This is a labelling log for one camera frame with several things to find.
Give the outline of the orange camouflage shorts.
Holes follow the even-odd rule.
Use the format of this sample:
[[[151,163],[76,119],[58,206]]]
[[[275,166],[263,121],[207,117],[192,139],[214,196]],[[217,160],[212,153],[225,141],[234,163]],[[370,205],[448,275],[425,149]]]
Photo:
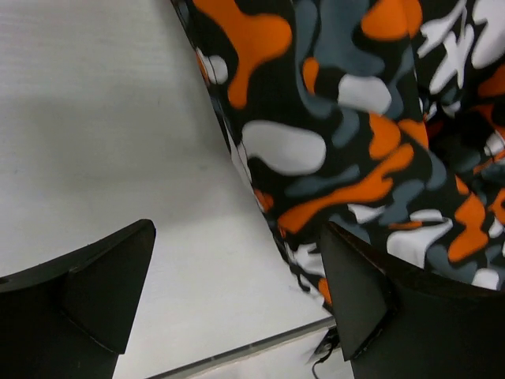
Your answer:
[[[338,224],[504,288],[501,1],[176,1],[238,171],[306,293]]]

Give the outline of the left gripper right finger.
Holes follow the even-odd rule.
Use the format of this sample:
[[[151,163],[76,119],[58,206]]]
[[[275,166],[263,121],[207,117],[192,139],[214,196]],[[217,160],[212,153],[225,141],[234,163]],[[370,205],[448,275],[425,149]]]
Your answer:
[[[501,378],[504,295],[427,272],[328,223],[321,231],[343,357],[356,378]]]

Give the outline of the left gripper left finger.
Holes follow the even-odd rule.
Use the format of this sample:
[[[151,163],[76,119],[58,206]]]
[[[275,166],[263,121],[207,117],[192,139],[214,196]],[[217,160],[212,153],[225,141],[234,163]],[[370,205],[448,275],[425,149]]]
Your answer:
[[[125,353],[156,230],[138,220],[1,278],[3,378],[111,378]]]

